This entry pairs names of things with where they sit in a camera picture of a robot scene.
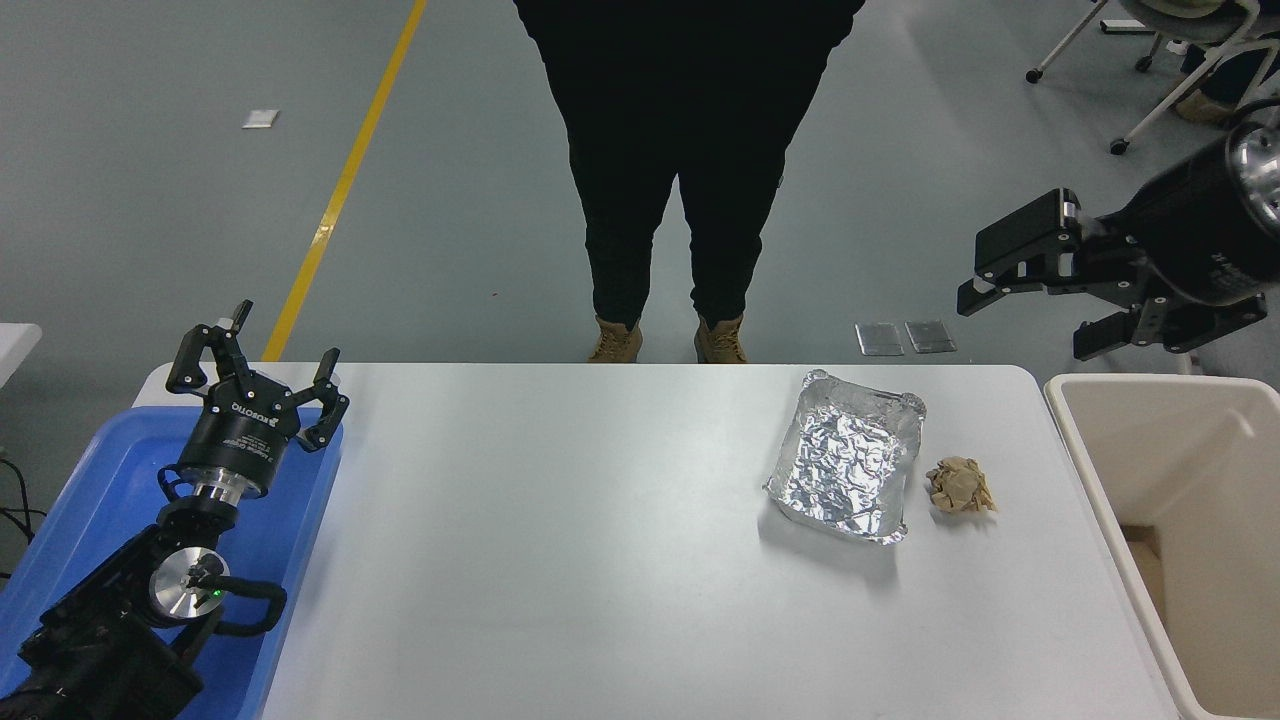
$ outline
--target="beige plastic bin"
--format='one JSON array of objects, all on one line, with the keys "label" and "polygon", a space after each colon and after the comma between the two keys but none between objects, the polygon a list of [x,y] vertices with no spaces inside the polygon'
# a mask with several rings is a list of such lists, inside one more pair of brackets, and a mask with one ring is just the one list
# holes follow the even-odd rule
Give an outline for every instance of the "beige plastic bin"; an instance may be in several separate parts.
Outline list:
[{"label": "beige plastic bin", "polygon": [[[1133,374],[1044,391],[1181,715],[1280,717],[1280,396]],[[1165,625],[1121,524],[1156,528]]]}]

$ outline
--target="black pants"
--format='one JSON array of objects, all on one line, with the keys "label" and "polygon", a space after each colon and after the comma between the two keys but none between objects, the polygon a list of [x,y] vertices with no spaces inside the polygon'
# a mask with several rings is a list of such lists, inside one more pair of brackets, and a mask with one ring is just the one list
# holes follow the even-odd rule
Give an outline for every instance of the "black pants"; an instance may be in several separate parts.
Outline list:
[{"label": "black pants", "polygon": [[568,131],[596,315],[640,319],[677,177],[694,309],[742,314],[787,145],[860,4],[518,3]]},{"label": "black pants", "polygon": [[[1280,0],[1262,0],[1260,3],[1263,15],[1280,14]],[[1226,5],[1217,14],[1231,14],[1243,15],[1235,5]],[[1270,33],[1263,37],[1275,38],[1280,37],[1280,33]],[[1240,53],[1239,55],[1233,55],[1210,73],[1208,79],[1201,85],[1199,90],[1210,100],[1215,102],[1221,102],[1222,105],[1235,105],[1244,97],[1244,91],[1249,88],[1249,82],[1253,81],[1254,73],[1258,72],[1258,67],[1266,60],[1266,50],[1251,50],[1248,53]],[[1201,67],[1204,61],[1204,51],[1199,47],[1192,46],[1187,50],[1187,58],[1183,59],[1181,72],[1184,74],[1190,74],[1196,72],[1196,68]],[[1267,73],[1263,79],[1270,78],[1275,72],[1280,69],[1280,55],[1276,55],[1275,61],[1267,68]]]}]

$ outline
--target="blue plastic tray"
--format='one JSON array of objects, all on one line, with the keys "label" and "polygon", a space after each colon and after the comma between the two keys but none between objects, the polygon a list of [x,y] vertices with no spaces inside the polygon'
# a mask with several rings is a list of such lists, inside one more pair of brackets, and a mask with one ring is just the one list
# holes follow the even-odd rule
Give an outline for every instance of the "blue plastic tray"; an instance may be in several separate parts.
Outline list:
[{"label": "blue plastic tray", "polygon": [[[156,471],[178,460],[198,415],[198,407],[134,407],[111,418],[93,436],[0,593],[0,697],[13,692],[31,670],[17,653],[38,626],[40,614],[115,548],[155,523],[165,505]],[[300,415],[308,425],[319,410],[303,407]],[[218,552],[233,575],[274,580],[288,591],[289,602],[280,623],[265,635],[210,638],[195,664],[205,689],[179,715],[183,720],[251,720],[261,712],[338,471],[340,445],[340,429],[329,447],[314,454],[293,441],[271,492],[239,503],[239,521],[221,536]],[[227,620],[253,621],[262,610],[259,601],[230,597]]]}]

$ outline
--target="crumpled brown paper ball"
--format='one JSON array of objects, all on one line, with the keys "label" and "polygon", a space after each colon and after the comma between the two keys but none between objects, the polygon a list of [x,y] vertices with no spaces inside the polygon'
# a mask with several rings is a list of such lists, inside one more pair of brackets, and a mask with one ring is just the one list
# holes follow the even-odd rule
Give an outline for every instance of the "crumpled brown paper ball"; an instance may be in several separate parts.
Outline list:
[{"label": "crumpled brown paper ball", "polygon": [[943,457],[924,474],[929,478],[933,505],[947,512],[995,510],[987,475],[972,457]]}]

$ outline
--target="aluminum foil tray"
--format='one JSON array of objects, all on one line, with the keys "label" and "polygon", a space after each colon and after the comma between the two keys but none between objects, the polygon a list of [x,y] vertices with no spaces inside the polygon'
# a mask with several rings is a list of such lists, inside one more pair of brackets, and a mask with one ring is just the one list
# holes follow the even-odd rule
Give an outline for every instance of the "aluminum foil tray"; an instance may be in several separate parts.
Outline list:
[{"label": "aluminum foil tray", "polygon": [[797,523],[893,544],[906,536],[902,502],[924,415],[915,395],[813,370],[764,489]]}]

